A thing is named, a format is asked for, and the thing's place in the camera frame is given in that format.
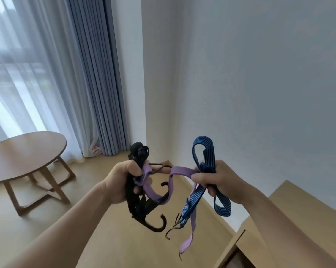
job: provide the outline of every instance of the round wooden table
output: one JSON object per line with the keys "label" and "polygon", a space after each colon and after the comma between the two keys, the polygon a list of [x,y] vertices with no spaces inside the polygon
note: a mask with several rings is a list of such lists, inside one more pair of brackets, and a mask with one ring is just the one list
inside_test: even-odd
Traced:
{"label": "round wooden table", "polygon": [[[53,131],[38,131],[18,135],[0,142],[0,183],[4,184],[19,216],[32,210],[49,197],[58,198],[63,203],[70,203],[60,188],[60,185],[75,177],[75,174],[60,157],[66,145],[66,138]],[[59,184],[47,168],[56,159],[63,164],[69,173],[67,178]],[[35,179],[33,173],[36,171],[44,176],[51,187],[40,184]],[[32,184],[47,190],[47,192],[31,204],[20,206],[10,181],[25,176],[29,177]]]}

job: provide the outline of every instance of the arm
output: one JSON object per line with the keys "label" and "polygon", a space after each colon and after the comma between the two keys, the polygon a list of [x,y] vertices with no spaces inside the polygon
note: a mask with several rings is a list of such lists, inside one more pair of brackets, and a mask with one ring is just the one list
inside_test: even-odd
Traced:
{"label": "arm", "polygon": [[[280,267],[336,268],[336,260],[304,234],[269,198],[242,180],[223,161],[215,162],[216,174],[198,173],[192,180],[206,186],[216,184],[233,202],[242,204]],[[211,196],[213,188],[208,187]]]}
{"label": "arm", "polygon": [[112,204],[125,201],[124,186],[128,172],[134,176],[142,174],[139,166],[132,160],[116,164],[102,182],[95,185],[6,267],[76,267],[83,249],[105,212]]}

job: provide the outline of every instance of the gray curtain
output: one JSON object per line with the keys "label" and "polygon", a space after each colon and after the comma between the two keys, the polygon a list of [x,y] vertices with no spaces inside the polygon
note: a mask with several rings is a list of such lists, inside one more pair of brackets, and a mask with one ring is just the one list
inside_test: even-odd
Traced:
{"label": "gray curtain", "polygon": [[129,149],[110,0],[66,0],[105,155]]}

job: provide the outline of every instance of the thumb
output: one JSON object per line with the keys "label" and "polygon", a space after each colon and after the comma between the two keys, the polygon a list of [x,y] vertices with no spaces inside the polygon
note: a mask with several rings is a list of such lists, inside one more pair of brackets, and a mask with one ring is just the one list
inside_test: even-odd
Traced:
{"label": "thumb", "polygon": [[219,176],[212,173],[196,173],[192,175],[192,181],[199,184],[217,184],[219,182]]}
{"label": "thumb", "polygon": [[134,160],[119,162],[116,167],[121,173],[130,173],[136,177],[142,175],[142,170]]}

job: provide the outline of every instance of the hand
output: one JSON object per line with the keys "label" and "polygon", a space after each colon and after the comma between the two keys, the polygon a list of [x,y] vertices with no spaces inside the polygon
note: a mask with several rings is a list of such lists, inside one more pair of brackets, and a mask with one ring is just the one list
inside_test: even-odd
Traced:
{"label": "hand", "polygon": [[[248,196],[248,190],[251,185],[240,178],[224,161],[215,161],[216,174],[197,173],[192,175],[192,181],[199,183],[204,187],[208,184],[217,185],[219,191],[226,195],[233,202],[242,204]],[[214,188],[208,186],[208,193],[216,196]]]}
{"label": "hand", "polygon": [[[158,169],[159,165],[153,165],[152,170]],[[139,168],[134,160],[128,160],[124,162],[119,162],[116,164],[108,176],[101,182],[103,188],[103,193],[112,204],[118,204],[126,200],[125,184],[127,180],[128,173],[134,176],[141,176],[142,170]],[[169,174],[170,168],[163,168],[159,173]],[[152,184],[152,178],[148,177],[147,181]],[[141,190],[140,186],[134,188],[134,193],[139,193]]]}

